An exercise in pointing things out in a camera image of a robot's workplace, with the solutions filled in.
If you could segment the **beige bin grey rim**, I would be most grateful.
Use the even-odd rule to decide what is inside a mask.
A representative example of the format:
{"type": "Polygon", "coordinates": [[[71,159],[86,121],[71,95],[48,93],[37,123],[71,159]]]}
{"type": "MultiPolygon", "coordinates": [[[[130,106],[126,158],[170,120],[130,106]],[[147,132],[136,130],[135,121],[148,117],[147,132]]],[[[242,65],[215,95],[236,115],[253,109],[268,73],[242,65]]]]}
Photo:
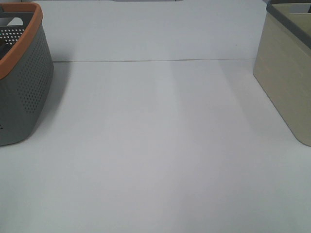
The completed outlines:
{"type": "Polygon", "coordinates": [[[253,75],[294,135],[311,144],[311,2],[271,0],[253,75]]]}

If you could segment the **grey perforated basket orange rim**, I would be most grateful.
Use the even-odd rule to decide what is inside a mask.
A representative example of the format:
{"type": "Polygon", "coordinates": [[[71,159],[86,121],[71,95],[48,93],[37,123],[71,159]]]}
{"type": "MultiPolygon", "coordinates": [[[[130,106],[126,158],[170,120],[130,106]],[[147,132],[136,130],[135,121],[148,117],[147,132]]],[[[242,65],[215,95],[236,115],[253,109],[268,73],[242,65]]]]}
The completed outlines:
{"type": "Polygon", "coordinates": [[[34,2],[4,2],[0,17],[21,25],[0,28],[0,144],[25,140],[34,130],[53,78],[53,61],[34,2]]]}

